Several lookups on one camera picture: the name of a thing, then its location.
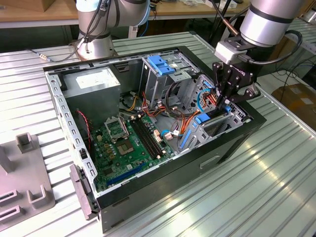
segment red wire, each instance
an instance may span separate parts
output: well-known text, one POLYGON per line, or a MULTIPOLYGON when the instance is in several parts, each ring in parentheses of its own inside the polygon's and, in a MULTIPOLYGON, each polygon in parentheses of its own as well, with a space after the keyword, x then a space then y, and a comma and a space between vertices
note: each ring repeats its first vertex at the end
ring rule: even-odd
POLYGON ((88 130, 88 140, 89 140, 89 151, 90 151, 90 148, 91 148, 91 139, 90 139, 90 129, 89 129, 89 124, 88 124, 87 118, 84 116, 84 114, 83 114, 81 111, 77 110, 76 112, 77 112, 78 114, 80 114, 80 115, 83 117, 83 119, 84 119, 84 121, 85 121, 85 125, 87 126, 87 130, 88 130))

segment aluminum table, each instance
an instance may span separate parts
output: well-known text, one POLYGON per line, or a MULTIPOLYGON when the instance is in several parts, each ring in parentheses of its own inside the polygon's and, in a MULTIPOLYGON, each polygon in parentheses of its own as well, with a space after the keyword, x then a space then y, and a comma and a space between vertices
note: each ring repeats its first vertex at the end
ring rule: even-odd
MULTIPOLYGON (((115 40, 122 55, 187 46, 211 66, 213 48, 197 35, 178 33, 115 40)), ((40 50, 53 59, 69 46, 40 50)), ((67 62, 77 61, 73 56, 67 62)), ((27 51, 0 54, 0 144, 16 134, 39 137, 56 205, 0 236, 102 236, 86 221, 69 177, 73 163, 42 67, 27 51)), ((266 119, 226 162, 110 230, 119 236, 307 236, 316 230, 315 132, 264 91, 250 101, 266 119)))

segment connector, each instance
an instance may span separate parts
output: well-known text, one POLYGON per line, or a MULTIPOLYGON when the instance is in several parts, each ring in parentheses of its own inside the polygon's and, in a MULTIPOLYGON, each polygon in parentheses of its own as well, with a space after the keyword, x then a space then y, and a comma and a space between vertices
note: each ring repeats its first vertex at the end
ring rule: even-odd
POLYGON ((165 137, 165 139, 166 139, 167 141, 173 139, 173 136, 172 136, 171 132, 166 133, 166 134, 164 135, 164 137, 165 137))

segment chip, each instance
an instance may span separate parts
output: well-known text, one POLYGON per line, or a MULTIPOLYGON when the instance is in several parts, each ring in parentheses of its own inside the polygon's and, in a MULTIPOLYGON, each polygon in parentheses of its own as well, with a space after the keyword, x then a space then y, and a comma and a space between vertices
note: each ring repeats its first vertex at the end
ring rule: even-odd
POLYGON ((103 170, 103 173, 104 173, 105 175, 109 175, 109 174, 112 174, 112 173, 113 173, 113 170, 112 170, 112 168, 110 167, 110 168, 107 168, 107 169, 103 170))
POLYGON ((117 142, 115 145, 122 156, 134 151, 133 145, 128 139, 117 142))

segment blue pcie slot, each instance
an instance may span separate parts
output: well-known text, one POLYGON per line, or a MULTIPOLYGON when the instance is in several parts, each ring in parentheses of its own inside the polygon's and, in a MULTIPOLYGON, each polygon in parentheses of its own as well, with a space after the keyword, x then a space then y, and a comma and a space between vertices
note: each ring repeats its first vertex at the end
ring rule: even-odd
POLYGON ((124 174, 121 174, 120 176, 115 177, 115 178, 109 180, 109 181, 107 182, 107 185, 111 185, 111 184, 117 183, 117 182, 122 181, 123 179, 127 178, 128 176, 131 176, 131 175, 133 175, 133 174, 138 173, 138 172, 142 169, 142 167, 143 167, 145 164, 146 164, 146 163, 143 163, 143 164, 139 165, 138 167, 136 167, 136 168, 134 168, 134 169, 131 169, 131 170, 129 170, 128 172, 126 172, 126 173, 124 173, 124 174))

